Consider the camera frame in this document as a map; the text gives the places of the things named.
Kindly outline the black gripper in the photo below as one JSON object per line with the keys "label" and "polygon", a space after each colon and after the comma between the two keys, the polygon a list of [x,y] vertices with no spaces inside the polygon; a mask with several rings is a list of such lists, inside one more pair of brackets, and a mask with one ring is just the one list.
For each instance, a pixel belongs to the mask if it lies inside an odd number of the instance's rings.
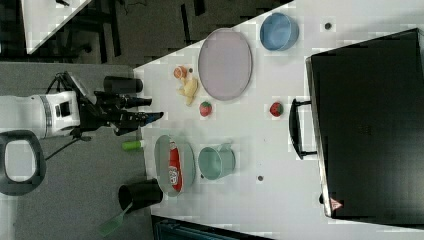
{"label": "black gripper", "polygon": [[112,127],[117,136],[130,133],[135,126],[144,127],[164,115],[163,112],[129,112],[129,108],[150,106],[151,99],[95,91],[93,96],[77,95],[80,125],[77,135],[98,130],[100,127]]}

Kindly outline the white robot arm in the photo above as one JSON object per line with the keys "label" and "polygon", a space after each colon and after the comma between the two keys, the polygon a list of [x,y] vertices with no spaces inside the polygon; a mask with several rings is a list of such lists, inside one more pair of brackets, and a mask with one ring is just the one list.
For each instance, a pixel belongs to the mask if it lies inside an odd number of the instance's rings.
{"label": "white robot arm", "polygon": [[97,91],[96,98],[74,91],[28,97],[1,98],[1,130],[26,130],[37,138],[79,138],[85,132],[112,127],[117,136],[130,133],[163,117],[161,112],[134,112],[152,101]]}

